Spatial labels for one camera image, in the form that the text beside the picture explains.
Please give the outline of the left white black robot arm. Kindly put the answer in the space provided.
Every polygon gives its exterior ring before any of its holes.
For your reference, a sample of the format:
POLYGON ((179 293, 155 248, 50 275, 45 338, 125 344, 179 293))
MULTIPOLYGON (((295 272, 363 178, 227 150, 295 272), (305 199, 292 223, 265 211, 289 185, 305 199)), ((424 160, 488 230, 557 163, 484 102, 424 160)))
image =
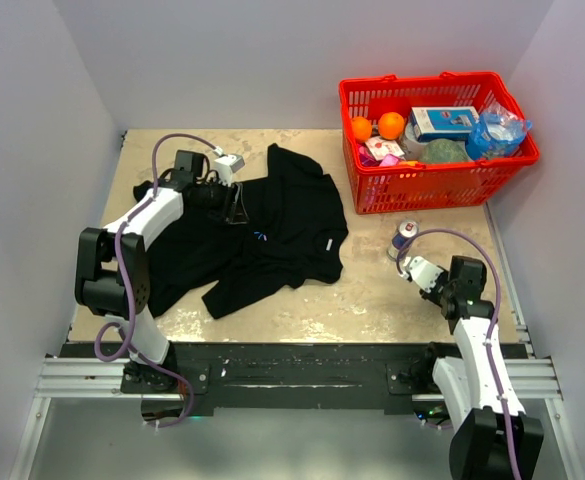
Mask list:
POLYGON ((179 379, 171 344, 149 309, 151 293, 149 248, 187 208, 211 214, 223 223, 244 223, 242 186, 235 174, 245 161, 238 154, 204 154, 180 150, 173 167, 155 175, 138 203, 102 228, 84 229, 78 241, 75 299, 117 330, 121 347, 96 356, 112 362, 123 354, 125 372, 134 382, 157 392, 185 387, 179 379))

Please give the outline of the black t-shirt garment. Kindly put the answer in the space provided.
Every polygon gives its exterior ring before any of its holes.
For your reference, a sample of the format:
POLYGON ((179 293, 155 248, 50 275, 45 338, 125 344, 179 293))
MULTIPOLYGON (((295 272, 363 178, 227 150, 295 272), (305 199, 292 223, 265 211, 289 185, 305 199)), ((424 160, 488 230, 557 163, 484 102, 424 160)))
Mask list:
POLYGON ((348 228, 332 177, 312 158, 276 144, 267 150, 267 169, 243 184, 247 223, 230 225, 189 208, 151 245, 153 316, 204 285, 211 287, 205 307, 219 319, 285 286, 340 279, 348 228))

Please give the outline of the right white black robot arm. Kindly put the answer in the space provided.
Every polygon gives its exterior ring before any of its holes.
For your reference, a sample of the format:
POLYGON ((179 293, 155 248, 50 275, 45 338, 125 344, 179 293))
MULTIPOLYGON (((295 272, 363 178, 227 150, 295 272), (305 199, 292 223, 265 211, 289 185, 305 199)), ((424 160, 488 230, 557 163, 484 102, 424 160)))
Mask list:
POLYGON ((530 479, 544 440, 542 423, 527 415, 508 376, 493 321, 483 299, 486 265, 465 256, 443 269, 420 257, 399 263, 401 277, 441 309, 460 351, 417 369, 420 386, 441 392, 454 430, 449 450, 455 479, 530 479))

